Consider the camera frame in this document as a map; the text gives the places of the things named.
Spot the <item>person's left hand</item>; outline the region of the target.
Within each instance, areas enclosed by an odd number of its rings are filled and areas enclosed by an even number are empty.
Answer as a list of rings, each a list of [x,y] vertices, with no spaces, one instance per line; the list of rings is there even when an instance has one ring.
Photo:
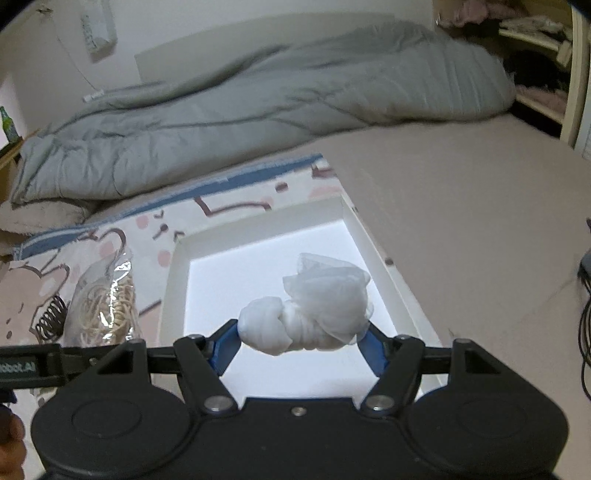
[[[1,407],[1,479],[23,480],[27,451],[24,444],[25,427],[22,420],[7,407]]]

